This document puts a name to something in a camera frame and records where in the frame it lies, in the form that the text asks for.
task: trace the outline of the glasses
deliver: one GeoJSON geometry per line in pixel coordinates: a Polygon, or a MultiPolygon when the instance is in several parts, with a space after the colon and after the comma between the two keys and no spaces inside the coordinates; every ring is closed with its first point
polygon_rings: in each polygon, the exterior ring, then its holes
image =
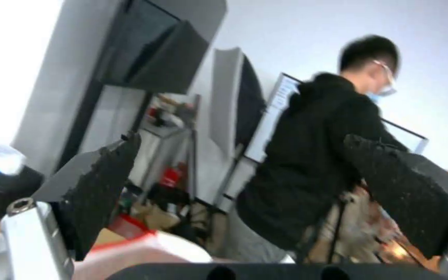
{"type": "Polygon", "coordinates": [[[389,95],[396,93],[397,90],[395,89],[395,79],[393,78],[393,73],[392,73],[391,69],[386,64],[384,64],[383,62],[381,62],[379,60],[373,60],[373,62],[375,62],[375,64],[378,64],[381,67],[383,67],[383,69],[386,72],[386,75],[388,77],[388,82],[389,82],[389,84],[386,87],[384,87],[378,95],[385,97],[385,96],[389,96],[389,95]]]}

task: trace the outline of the man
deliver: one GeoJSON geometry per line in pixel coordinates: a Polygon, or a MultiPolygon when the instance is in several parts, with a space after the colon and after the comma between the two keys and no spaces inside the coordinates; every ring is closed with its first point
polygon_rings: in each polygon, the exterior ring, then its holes
{"type": "Polygon", "coordinates": [[[290,99],[256,169],[229,213],[222,257],[279,262],[336,198],[361,182],[345,160],[346,135],[406,148],[381,122],[377,99],[395,92],[399,55],[392,41],[368,36],[343,49],[339,75],[319,74],[290,99]]]}

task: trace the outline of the gray pants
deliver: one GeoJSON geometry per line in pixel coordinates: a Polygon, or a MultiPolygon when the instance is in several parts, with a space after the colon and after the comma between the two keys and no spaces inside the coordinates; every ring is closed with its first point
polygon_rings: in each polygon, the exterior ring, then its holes
{"type": "Polygon", "coordinates": [[[227,215],[227,234],[220,256],[244,263],[279,263],[287,252],[250,229],[233,207],[227,215]]]}

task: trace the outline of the black hoodie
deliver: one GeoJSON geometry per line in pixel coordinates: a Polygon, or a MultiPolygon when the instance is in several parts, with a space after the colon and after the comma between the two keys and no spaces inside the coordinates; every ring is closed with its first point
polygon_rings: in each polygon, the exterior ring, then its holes
{"type": "Polygon", "coordinates": [[[378,106],[345,78],[320,74],[298,89],[265,149],[265,161],[236,200],[242,220],[284,250],[294,250],[336,197],[360,182],[343,156],[345,135],[407,150],[386,131],[378,106]]]}

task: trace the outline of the hood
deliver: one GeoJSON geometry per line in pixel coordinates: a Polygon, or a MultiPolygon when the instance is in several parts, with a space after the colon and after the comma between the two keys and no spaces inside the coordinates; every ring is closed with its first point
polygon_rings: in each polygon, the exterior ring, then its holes
{"type": "Polygon", "coordinates": [[[297,88],[300,94],[294,94],[290,98],[290,110],[293,111],[301,109],[326,94],[355,90],[354,85],[347,79],[329,73],[320,73],[312,81],[304,82],[297,88]]]}

